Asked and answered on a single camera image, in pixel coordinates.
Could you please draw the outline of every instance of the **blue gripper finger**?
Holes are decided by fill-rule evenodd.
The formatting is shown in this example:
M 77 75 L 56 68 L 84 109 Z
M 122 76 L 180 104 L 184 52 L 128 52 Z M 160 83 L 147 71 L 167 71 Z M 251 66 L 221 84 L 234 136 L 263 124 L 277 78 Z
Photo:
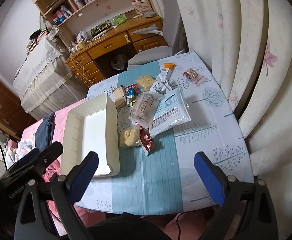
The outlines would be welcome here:
M 195 154 L 193 163 L 211 199 L 222 206 L 225 201 L 227 183 L 221 169 L 214 166 L 203 152 Z
M 81 164 L 73 167 L 67 175 L 66 187 L 69 191 L 68 201 L 71 204 L 82 199 L 85 190 L 98 168 L 98 163 L 97 153 L 90 152 Z

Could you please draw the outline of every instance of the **black cable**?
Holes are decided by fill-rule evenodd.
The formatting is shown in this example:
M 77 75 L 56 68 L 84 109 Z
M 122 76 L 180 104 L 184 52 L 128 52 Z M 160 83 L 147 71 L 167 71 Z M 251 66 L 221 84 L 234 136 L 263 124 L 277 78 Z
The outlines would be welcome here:
M 180 234 L 181 234 L 181 228 L 180 228 L 180 225 L 179 225 L 179 223 L 178 223 L 178 219 L 179 219 L 179 217 L 182 215 L 182 214 L 184 214 L 185 212 L 182 212 L 182 213 L 180 213 L 178 216 L 177 216 L 177 218 L 176 218 L 176 224 L 177 224 L 177 227 L 178 227 L 178 240 L 180 240 Z
M 7 165 L 6 165 L 6 161 L 5 161 L 5 156 L 4 156 L 4 152 L 3 152 L 3 149 L 2 149 L 2 147 L 1 147 L 1 145 L 0 145 L 0 151 L 2 152 L 2 156 L 3 156 L 3 160 L 4 160 L 4 164 L 5 164 L 5 168 L 6 168 L 6 170 L 7 170 Z

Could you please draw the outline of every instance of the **drawer knob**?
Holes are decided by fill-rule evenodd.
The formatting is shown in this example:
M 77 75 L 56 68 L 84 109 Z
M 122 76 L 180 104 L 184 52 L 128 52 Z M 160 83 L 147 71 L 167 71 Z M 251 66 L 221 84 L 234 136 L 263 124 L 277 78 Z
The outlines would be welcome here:
M 128 37 L 128 35 L 124 36 L 127 42 L 131 42 L 130 38 Z

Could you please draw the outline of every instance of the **desk drawer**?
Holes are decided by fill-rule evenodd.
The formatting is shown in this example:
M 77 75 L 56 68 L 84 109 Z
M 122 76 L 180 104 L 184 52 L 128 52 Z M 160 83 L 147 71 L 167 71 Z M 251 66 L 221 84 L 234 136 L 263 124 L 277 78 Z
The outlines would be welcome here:
M 156 35 L 147 39 L 143 39 L 141 41 L 134 42 L 134 47 L 138 53 L 159 46 L 168 46 L 164 37 L 160 35 Z
M 88 55 L 87 52 L 81 53 L 79 56 L 74 58 L 81 66 L 86 65 L 92 61 L 92 58 Z
M 82 66 L 85 66 L 87 63 L 92 62 L 91 57 L 86 52 L 83 52 L 79 56 L 75 57 L 75 60 L 78 61 L 79 64 L 77 64 L 75 61 L 74 63 L 72 61 L 66 63 L 72 72 L 75 72 L 76 69 L 80 69 L 82 68 Z
M 90 87 L 91 85 L 94 85 L 99 81 L 102 81 L 103 79 L 105 79 L 103 73 L 101 71 L 96 71 L 95 73 L 90 74 L 89 76 L 81 80 L 84 82 L 86 86 Z
M 127 35 L 127 38 L 125 38 L 125 35 L 127 35 L 127 32 L 123 32 L 111 38 L 108 38 L 102 41 L 101 43 L 97 44 L 96 46 L 93 46 L 87 52 L 93 59 L 96 59 L 114 49 L 117 49 L 119 47 L 131 43 L 129 36 Z
M 89 76 L 90 74 L 95 73 L 98 71 L 99 68 L 95 65 L 95 63 L 92 61 L 88 64 L 86 64 L 84 67 L 79 68 L 78 70 L 75 69 L 73 72 L 76 76 L 78 76 L 80 79 L 83 79 L 85 76 Z
M 145 38 L 148 38 L 148 37 L 152 37 L 152 36 L 155 36 L 157 34 L 155 33 L 150 33 L 150 34 L 134 34 L 134 31 L 136 30 L 140 30 L 140 29 L 143 29 L 143 28 L 149 28 L 151 25 L 155 24 L 157 27 L 158 27 L 158 30 L 161 31 L 162 30 L 162 27 L 161 27 L 161 23 L 160 21 L 155 21 L 155 22 L 151 22 L 151 23 L 146 23 L 146 24 L 143 24 L 143 25 L 140 25 L 140 26 L 137 26 L 135 28 L 132 28 L 128 31 L 128 34 L 130 36 L 130 38 L 132 39 L 133 42 L 135 41 L 140 41 L 142 39 L 145 39 Z

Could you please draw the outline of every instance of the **dark blue cloth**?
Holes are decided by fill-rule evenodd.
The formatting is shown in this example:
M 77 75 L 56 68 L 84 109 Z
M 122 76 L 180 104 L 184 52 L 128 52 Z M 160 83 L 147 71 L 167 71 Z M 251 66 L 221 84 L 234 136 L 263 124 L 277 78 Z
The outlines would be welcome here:
M 44 117 L 43 122 L 35 133 L 35 147 L 41 152 L 45 150 L 53 142 L 54 128 L 53 123 L 55 113 Z

